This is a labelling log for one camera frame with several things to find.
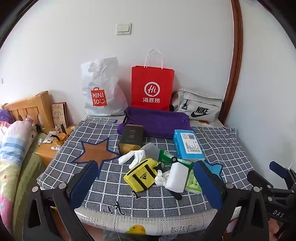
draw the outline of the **paper bag handle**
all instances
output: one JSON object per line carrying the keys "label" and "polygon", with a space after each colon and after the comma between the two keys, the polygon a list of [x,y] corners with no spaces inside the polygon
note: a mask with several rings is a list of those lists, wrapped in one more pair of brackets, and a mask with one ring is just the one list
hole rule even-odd
{"label": "paper bag handle", "polygon": [[153,51],[158,51],[160,53],[160,56],[161,56],[161,69],[163,69],[163,56],[161,55],[161,52],[159,50],[157,50],[157,49],[152,49],[152,50],[150,50],[148,52],[148,55],[147,55],[146,60],[145,60],[145,63],[144,63],[144,68],[145,68],[145,65],[146,65],[146,62],[147,62],[147,59],[148,59],[149,54],[151,54]]}

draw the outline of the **notebook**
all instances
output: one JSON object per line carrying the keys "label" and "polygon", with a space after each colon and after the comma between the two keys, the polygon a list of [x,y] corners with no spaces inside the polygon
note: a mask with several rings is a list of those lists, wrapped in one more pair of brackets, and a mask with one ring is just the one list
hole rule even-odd
{"label": "notebook", "polygon": [[63,123],[65,128],[68,128],[66,102],[52,104],[52,118],[55,126],[60,126]]}

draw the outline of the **black box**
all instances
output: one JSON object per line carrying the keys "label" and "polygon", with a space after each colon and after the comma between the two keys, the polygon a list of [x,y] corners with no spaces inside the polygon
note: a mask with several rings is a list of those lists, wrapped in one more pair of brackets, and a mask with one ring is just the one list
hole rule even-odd
{"label": "black box", "polygon": [[125,155],[132,150],[139,150],[142,146],[144,127],[127,124],[119,142],[119,152]]}

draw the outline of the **purple towel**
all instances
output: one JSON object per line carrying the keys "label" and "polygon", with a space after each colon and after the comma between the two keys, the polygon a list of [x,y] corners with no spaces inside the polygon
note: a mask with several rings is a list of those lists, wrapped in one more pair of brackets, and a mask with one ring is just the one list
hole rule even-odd
{"label": "purple towel", "polygon": [[8,110],[5,110],[5,109],[0,110],[0,121],[6,121],[9,124],[13,123],[13,120]]}
{"label": "purple towel", "polygon": [[[189,118],[181,112],[162,110],[148,110],[134,107],[127,107],[125,124],[142,125],[145,137],[173,139],[175,130],[190,130]],[[122,135],[124,124],[117,128],[119,135]]]}

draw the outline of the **white wall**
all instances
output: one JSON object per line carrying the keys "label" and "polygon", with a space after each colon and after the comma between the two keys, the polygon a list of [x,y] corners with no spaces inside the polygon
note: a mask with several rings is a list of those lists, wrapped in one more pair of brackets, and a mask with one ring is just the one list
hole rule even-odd
{"label": "white wall", "polygon": [[255,170],[278,188],[269,170],[274,160],[296,170],[296,49],[279,22],[257,1],[240,1],[244,47],[242,67],[226,126],[238,129]]}
{"label": "white wall", "polygon": [[[117,36],[116,24],[125,22],[132,34]],[[129,100],[131,67],[143,65],[152,48],[175,70],[175,87],[223,98],[233,49],[230,0],[39,0],[0,50],[0,103],[49,90],[77,123],[85,116],[80,65],[117,56]]]}

